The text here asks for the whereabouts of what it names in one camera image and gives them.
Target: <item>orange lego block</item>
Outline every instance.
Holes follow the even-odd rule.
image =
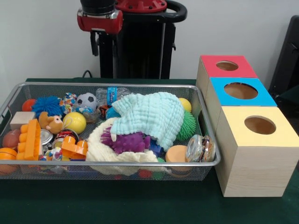
[[[41,127],[37,119],[30,120],[28,124],[21,126],[19,140],[16,159],[37,161],[41,152]]]
[[[88,151],[87,142],[79,141],[77,144],[75,142],[73,137],[65,137],[61,145],[62,155],[74,160],[85,160]]]

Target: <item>metal basket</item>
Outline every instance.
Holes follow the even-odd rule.
[[[17,111],[21,111],[22,104],[31,98],[42,96],[63,97],[66,92],[83,94],[95,93],[98,88],[109,86],[125,87],[133,93],[150,94],[165,91],[179,98],[186,98],[192,104],[192,114],[198,118],[196,124],[197,134],[208,134],[215,142],[206,106],[201,92],[192,85],[131,85],[131,84],[83,84],[83,83],[22,83],[14,87],[5,103],[0,108],[1,136],[10,131],[9,123]],[[80,134],[88,138],[96,127],[88,124],[85,131]],[[175,141],[175,145],[187,145],[188,141]],[[86,162],[86,161],[1,161],[0,179],[46,179],[46,180],[196,180],[202,181],[212,166],[221,160],[216,143],[216,155],[213,162],[202,163],[138,163],[138,162]],[[7,166],[15,166],[17,170],[3,175],[2,170]],[[152,168],[152,172],[145,172],[144,168]],[[120,175],[116,171],[127,169],[130,176]],[[113,170],[107,174],[102,170]]]

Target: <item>wooden box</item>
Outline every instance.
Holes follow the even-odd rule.
[[[299,159],[299,137],[277,107],[223,106],[216,138],[225,197],[283,195]]]
[[[202,55],[199,59],[196,86],[204,99],[211,77],[257,78],[244,56]]]
[[[221,106],[277,106],[258,78],[210,78],[206,108],[216,131]]]

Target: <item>green tablecloth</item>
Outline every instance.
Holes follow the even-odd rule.
[[[195,84],[194,80],[27,81]],[[202,182],[0,181],[0,223],[299,223],[299,172],[282,198],[224,198],[215,170]]]

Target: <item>red ball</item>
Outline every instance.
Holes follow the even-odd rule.
[[[28,99],[22,105],[22,111],[32,111],[32,106],[36,103],[36,99]]]
[[[138,175],[139,175],[139,177],[140,177],[140,178],[143,178],[143,179],[151,178],[152,174],[153,174],[153,173],[152,173],[151,171],[146,170],[146,169],[140,169],[140,170],[138,171]]]
[[[15,129],[13,131],[8,132],[2,142],[2,146],[5,148],[12,148],[15,151],[17,151],[17,146],[19,144],[19,136],[21,134],[21,131],[19,129]]]

